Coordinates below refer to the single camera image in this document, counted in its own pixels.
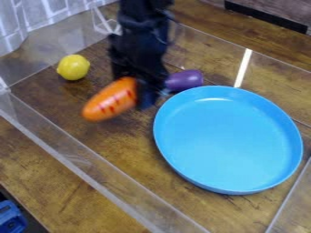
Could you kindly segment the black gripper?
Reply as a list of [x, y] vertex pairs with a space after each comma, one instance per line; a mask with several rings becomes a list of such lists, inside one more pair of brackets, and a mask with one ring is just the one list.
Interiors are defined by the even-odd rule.
[[154, 12], [138, 19], [124, 12], [117, 14], [121, 34], [109, 36], [108, 54], [113, 80], [124, 76], [137, 80], [137, 108], [156, 104], [164, 95], [164, 80], [168, 77], [162, 56], [168, 48], [169, 17]]

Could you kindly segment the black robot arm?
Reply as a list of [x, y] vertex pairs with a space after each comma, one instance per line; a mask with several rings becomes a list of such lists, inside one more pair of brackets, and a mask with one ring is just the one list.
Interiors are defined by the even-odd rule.
[[137, 81], [137, 108], [156, 103], [169, 72], [162, 56], [169, 45], [169, 13], [173, 0], [118, 0], [121, 35], [109, 35], [109, 57], [114, 79]]

